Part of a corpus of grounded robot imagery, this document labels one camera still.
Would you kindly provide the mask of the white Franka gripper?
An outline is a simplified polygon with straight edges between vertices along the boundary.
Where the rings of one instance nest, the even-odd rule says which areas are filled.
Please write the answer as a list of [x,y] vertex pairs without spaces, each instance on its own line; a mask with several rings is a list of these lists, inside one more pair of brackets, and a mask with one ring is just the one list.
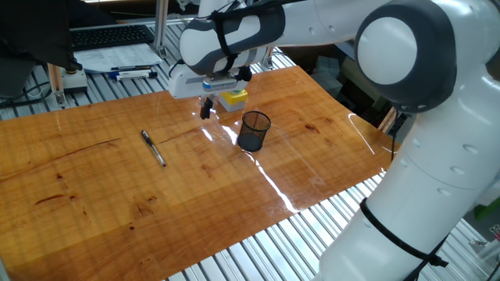
[[209,119],[215,94],[244,90],[252,78],[248,66],[232,69],[229,73],[198,75],[185,64],[175,64],[168,72],[169,92],[176,99],[205,97],[201,103],[200,118]]

